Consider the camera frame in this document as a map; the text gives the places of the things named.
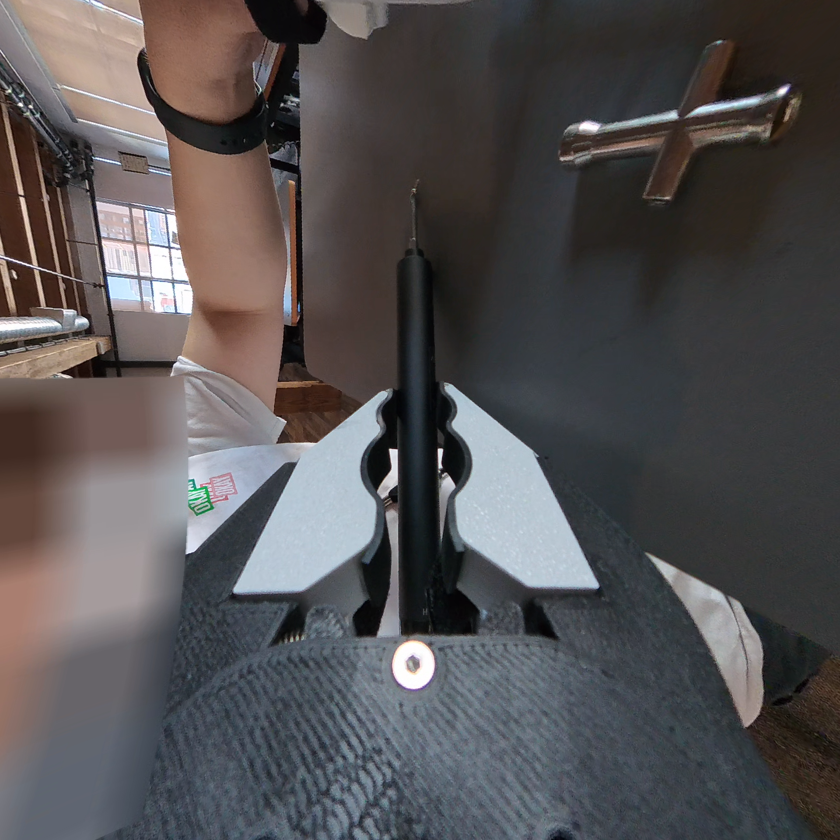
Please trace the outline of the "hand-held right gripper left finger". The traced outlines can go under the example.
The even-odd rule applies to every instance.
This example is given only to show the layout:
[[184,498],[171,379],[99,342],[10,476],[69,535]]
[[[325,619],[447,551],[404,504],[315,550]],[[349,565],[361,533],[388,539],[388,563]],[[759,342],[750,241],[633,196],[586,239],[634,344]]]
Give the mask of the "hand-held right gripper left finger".
[[378,490],[392,471],[393,389],[379,392],[299,458],[233,594],[330,605],[377,635],[390,589],[391,543]]

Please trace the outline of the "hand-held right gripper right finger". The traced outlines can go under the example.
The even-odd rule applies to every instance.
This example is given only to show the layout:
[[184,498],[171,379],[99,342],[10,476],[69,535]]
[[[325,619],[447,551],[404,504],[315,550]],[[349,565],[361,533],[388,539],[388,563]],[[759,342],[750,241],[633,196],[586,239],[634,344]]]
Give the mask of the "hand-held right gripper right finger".
[[436,629],[475,631],[479,614],[600,586],[540,459],[464,393],[440,383],[442,536]]

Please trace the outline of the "black electric screwdriver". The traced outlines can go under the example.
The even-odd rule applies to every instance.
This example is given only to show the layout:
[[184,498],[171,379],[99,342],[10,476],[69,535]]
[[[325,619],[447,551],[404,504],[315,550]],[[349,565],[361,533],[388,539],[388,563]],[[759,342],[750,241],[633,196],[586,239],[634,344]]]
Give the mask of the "black electric screwdriver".
[[418,244],[418,187],[409,196],[411,235],[396,279],[399,609],[406,636],[430,627],[426,590],[439,540],[433,270]]

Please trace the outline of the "person's left forearm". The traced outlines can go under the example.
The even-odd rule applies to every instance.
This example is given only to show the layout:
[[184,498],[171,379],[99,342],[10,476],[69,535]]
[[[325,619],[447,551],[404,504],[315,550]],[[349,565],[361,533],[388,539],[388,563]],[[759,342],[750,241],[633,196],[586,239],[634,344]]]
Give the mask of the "person's left forearm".
[[193,292],[183,356],[275,407],[287,244],[265,145],[195,149],[167,134],[175,215]]

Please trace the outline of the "person's left hand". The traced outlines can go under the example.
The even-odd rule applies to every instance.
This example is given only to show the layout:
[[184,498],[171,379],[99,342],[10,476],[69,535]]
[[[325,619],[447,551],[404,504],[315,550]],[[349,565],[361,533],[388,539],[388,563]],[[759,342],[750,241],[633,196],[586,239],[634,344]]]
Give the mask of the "person's left hand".
[[246,115],[266,43],[242,1],[141,1],[144,45],[162,99],[205,123]]

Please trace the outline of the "black wrist band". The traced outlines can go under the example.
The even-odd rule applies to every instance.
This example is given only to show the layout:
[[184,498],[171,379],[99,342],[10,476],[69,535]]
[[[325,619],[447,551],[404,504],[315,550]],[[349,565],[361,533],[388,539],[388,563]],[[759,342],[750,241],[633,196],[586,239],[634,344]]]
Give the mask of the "black wrist band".
[[215,124],[192,118],[174,109],[157,91],[145,48],[138,54],[137,66],[145,96],[164,129],[185,144],[213,154],[244,154],[266,142],[268,108],[262,89],[255,85],[256,99],[251,109],[232,122]]

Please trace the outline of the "white shirt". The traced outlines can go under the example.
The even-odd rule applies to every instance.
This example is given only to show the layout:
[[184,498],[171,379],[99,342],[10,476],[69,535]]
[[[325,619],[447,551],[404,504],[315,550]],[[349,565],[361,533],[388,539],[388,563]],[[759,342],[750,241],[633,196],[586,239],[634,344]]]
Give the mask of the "white shirt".
[[[203,500],[187,516],[186,551],[197,550],[278,468],[310,444],[279,444],[286,422],[241,384],[179,357],[172,375],[184,383],[188,491]],[[747,727],[765,698],[763,643],[756,620],[736,599],[655,557],[648,558],[697,625]]]

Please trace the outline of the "paned window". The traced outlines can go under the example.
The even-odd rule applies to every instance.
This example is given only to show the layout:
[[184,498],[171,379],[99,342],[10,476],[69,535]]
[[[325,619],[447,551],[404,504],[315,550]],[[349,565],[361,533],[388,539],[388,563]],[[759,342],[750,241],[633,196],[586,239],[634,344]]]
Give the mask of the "paned window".
[[191,314],[174,212],[103,201],[97,210],[112,309]]

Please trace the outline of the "dark trousers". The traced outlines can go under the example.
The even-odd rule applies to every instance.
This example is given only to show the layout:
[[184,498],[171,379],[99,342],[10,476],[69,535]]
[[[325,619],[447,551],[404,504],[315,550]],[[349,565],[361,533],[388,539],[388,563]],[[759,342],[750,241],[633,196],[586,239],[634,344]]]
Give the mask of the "dark trousers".
[[763,651],[763,704],[780,707],[796,699],[833,655],[827,648],[745,609]]

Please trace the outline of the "wooden support beam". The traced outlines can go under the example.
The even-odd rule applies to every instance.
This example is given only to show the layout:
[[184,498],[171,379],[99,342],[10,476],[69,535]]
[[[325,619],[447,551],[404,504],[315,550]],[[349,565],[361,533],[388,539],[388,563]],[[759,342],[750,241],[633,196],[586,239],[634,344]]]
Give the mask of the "wooden support beam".
[[47,379],[64,374],[111,350],[110,337],[86,335],[2,351],[1,378]]

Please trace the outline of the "black metal pole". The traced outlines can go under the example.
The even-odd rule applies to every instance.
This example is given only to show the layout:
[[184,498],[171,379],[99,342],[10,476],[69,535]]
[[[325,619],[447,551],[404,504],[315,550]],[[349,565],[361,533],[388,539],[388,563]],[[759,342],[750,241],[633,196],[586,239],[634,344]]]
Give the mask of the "black metal pole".
[[87,194],[88,200],[91,209],[91,220],[93,226],[93,233],[94,233],[94,242],[97,248],[98,253],[98,263],[101,273],[101,287],[102,287],[102,294],[104,300],[106,302],[106,309],[108,315],[108,325],[110,330],[110,338],[112,342],[112,356],[113,356],[113,369],[115,370],[115,375],[118,378],[123,377],[123,366],[119,351],[119,342],[117,337],[116,331],[116,323],[114,320],[114,314],[112,309],[112,300],[110,295],[109,289],[109,282],[108,282],[108,272],[106,267],[106,260],[102,245],[102,233],[101,227],[99,223],[99,216],[98,216],[98,205],[97,205],[97,195],[96,195],[96,186],[94,181],[94,167],[93,167],[93,150],[91,147],[90,142],[84,141],[81,146],[82,152],[82,160],[83,160],[83,174],[85,178],[85,184],[87,187]]

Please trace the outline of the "black metal tie rod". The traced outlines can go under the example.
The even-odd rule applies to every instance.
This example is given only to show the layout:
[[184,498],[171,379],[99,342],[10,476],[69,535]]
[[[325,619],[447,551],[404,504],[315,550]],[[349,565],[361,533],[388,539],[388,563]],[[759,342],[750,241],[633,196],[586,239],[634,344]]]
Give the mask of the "black metal tie rod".
[[51,275],[53,277],[57,277],[57,278],[60,278],[60,279],[63,279],[63,280],[72,281],[76,284],[80,284],[80,285],[83,285],[83,286],[94,287],[94,288],[104,288],[104,285],[102,283],[83,280],[81,278],[76,278],[76,277],[73,277],[73,276],[69,276],[67,274],[64,274],[64,273],[61,273],[61,272],[58,272],[58,271],[55,271],[55,270],[52,270],[52,269],[47,269],[47,268],[44,268],[44,267],[41,267],[41,266],[37,266],[37,265],[34,265],[34,264],[30,264],[30,263],[25,262],[23,260],[14,259],[14,258],[8,257],[6,255],[1,255],[0,260],[2,260],[5,263],[12,264],[14,266],[31,269],[31,270],[33,270],[35,272],[39,272],[41,274]]

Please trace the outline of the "metal cross wrench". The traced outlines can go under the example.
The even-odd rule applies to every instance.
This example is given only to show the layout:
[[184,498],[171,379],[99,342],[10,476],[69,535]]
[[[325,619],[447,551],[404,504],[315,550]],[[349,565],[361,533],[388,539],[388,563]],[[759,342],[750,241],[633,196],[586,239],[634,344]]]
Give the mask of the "metal cross wrench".
[[598,161],[653,155],[644,200],[665,206],[675,198],[692,158],[711,146],[768,144],[796,120],[802,91],[785,83],[742,98],[720,100],[721,86],[732,69],[736,46],[728,39],[702,52],[677,109],[619,122],[585,120],[561,137],[562,165],[584,167]]

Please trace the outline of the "silver air duct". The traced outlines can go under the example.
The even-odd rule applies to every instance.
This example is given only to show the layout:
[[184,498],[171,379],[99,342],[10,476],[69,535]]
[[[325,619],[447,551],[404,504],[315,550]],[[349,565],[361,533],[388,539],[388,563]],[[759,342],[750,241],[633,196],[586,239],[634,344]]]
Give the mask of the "silver air duct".
[[31,308],[28,316],[1,317],[1,344],[84,332],[88,318],[72,309]]

